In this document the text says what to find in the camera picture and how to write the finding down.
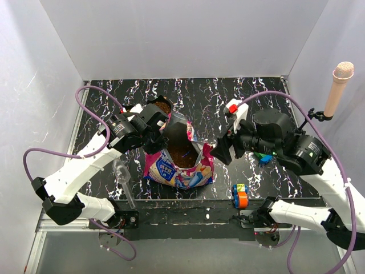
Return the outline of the clear plastic scoop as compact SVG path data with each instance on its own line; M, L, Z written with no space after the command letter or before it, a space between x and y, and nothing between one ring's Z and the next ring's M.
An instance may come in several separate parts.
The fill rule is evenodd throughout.
M129 173L127 167L120 158L116 158L112 163L112 168L116 176L117 183L122 186L130 208L136 209L135 199L132 194L131 186L129 185L131 174Z

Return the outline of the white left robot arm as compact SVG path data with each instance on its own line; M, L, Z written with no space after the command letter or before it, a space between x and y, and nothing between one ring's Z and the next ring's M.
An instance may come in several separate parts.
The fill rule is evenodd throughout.
M136 105L130 112L111 116L89 143L54 174L32 181L45 213L56 224L79 217L96 219L108 228L123 221L121 209L111 199L83 195L81 187L127 151L142 148L146 154L163 150L168 139L161 133L168 115L154 104Z

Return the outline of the pink pet food bag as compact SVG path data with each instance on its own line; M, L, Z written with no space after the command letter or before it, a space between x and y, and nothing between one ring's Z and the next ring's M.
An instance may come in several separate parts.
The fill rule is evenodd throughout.
M144 179L182 190L213 183L213 146L196 139L185 115L171 112L162 133L168 138L167 147L153 155L145 154Z

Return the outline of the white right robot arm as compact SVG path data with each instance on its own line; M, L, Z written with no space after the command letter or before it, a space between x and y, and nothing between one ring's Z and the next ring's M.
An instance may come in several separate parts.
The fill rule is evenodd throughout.
M269 196L247 220L265 227L275 223L305 227L326 234L331 242L347 249L352 231L350 202L330 151L319 139L293 129L289 117L277 109L257 112L253 123L246 121L246 114L236 106L225 109L233 123L217 138L211 155L226 165L232 162L231 148L237 159L246 151L273 155L282 167L308 182L329 204L328 208L315 209Z

